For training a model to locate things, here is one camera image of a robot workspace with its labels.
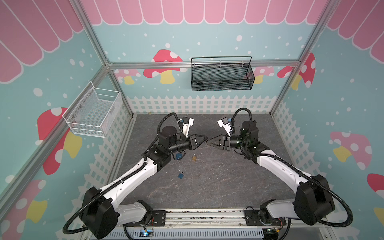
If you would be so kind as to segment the large blue padlock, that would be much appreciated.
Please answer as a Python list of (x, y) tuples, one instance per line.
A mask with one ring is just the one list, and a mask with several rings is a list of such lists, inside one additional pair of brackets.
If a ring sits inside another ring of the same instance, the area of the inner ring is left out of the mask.
[(186, 152), (179, 152), (179, 153), (176, 153), (176, 160), (181, 160), (184, 158), (184, 156), (186, 155)]

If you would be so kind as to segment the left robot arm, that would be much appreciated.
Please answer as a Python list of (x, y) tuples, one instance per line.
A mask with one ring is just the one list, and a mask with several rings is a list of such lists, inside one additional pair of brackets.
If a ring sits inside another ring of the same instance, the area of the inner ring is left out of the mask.
[(163, 169), (174, 153), (195, 150), (207, 139), (205, 135), (186, 136), (173, 126), (159, 130), (155, 140), (134, 167), (110, 184), (86, 191), (82, 207), (67, 220), (63, 233), (72, 235), (89, 230), (100, 240), (116, 226), (130, 222), (145, 225), (151, 217), (152, 208), (142, 200), (121, 207), (122, 201), (146, 179)]

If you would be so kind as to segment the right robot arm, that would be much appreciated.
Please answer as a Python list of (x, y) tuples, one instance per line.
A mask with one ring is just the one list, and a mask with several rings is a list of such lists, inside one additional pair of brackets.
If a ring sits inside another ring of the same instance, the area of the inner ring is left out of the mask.
[[(226, 135), (219, 135), (208, 140), (209, 146), (223, 151), (239, 149), (245, 159), (273, 173), (295, 193), (293, 199), (272, 199), (260, 205), (259, 216), (263, 224), (269, 225), (274, 219), (287, 218), (300, 220), (309, 226), (321, 223), (330, 227), (343, 228), (353, 222), (351, 208), (341, 197), (330, 190), (325, 177), (313, 176), (301, 171), (259, 141), (256, 121), (243, 122), (239, 135), (235, 135), (234, 125), (227, 118), (219, 120), (218, 125), (225, 129)], [(346, 220), (341, 223), (324, 220), (335, 210), (335, 201), (339, 202), (347, 213)]]

